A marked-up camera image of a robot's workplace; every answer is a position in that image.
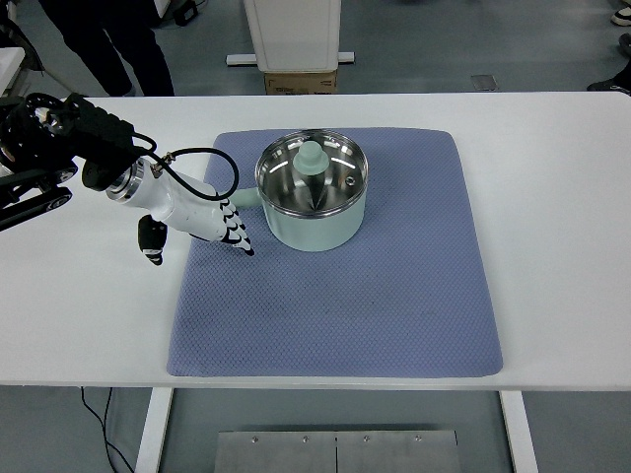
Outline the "white robotic hand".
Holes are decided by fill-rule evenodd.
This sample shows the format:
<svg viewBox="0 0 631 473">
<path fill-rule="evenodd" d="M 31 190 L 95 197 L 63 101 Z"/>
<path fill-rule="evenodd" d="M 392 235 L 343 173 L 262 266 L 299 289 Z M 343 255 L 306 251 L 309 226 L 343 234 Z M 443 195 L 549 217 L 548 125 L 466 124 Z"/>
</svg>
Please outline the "white robotic hand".
<svg viewBox="0 0 631 473">
<path fill-rule="evenodd" d="M 168 228 L 209 241 L 220 241 L 253 256 L 254 250 L 235 205 L 201 198 L 215 189 L 182 173 L 155 174 L 139 160 L 113 183 L 113 200 L 147 211 L 137 227 L 138 246 L 154 265 L 163 264 Z"/>
</svg>

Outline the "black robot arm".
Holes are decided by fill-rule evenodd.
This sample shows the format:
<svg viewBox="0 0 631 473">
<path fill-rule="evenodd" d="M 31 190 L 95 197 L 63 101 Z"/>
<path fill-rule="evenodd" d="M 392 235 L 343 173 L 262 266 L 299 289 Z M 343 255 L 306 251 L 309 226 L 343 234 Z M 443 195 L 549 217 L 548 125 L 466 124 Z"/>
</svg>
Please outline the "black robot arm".
<svg viewBox="0 0 631 473">
<path fill-rule="evenodd" d="M 154 264 L 163 261 L 169 230 L 219 241 L 251 255 L 253 249 L 231 196 L 177 172 L 175 159 L 209 154 L 238 166 L 226 152 L 189 147 L 159 156 L 156 142 L 114 114 L 72 94 L 1 101 L 1 228 L 8 230 L 67 203 L 65 182 L 79 174 L 85 187 L 147 210 L 138 246 Z"/>
</svg>

